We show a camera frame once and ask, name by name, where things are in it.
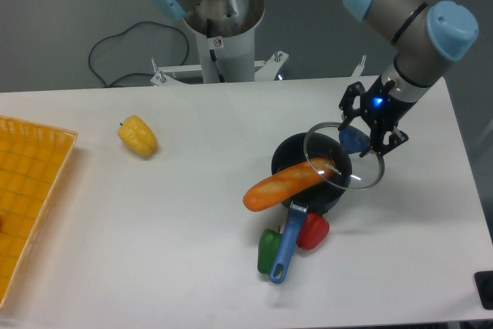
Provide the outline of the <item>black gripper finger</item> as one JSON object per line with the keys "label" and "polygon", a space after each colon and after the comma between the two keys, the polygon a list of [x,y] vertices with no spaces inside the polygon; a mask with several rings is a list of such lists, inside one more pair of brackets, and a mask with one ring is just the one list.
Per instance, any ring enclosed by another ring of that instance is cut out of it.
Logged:
{"label": "black gripper finger", "polygon": [[354,107],[354,101],[357,97],[362,97],[366,90],[361,82],[350,84],[339,103],[339,108],[342,111],[342,122],[338,127],[339,131],[346,129],[350,123],[357,117],[361,117],[361,107]]}
{"label": "black gripper finger", "polygon": [[407,141],[408,135],[400,131],[396,126],[390,131],[373,128],[369,142],[360,152],[359,157],[365,157],[369,153],[384,156]]}

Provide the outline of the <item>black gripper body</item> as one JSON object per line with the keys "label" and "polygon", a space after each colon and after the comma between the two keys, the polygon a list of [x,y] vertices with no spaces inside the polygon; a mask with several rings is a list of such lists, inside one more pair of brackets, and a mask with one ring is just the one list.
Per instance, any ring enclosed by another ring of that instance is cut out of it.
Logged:
{"label": "black gripper body", "polygon": [[371,140],[383,140],[398,126],[401,118],[416,104],[397,96],[397,80],[383,82],[378,77],[370,88],[356,82],[360,96],[361,118],[370,128]]}

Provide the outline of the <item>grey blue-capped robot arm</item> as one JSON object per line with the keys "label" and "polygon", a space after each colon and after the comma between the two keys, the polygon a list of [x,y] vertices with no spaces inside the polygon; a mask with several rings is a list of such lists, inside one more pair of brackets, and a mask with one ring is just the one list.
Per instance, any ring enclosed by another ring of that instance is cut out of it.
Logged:
{"label": "grey blue-capped robot arm", "polygon": [[[167,17],[196,34],[203,80],[248,82],[255,75],[254,31],[263,0],[152,0]],[[397,48],[393,62],[368,89],[350,85],[340,109],[340,143],[348,153],[383,156],[407,140],[401,118],[461,60],[478,37],[462,5],[425,0],[343,0],[344,7]]]}

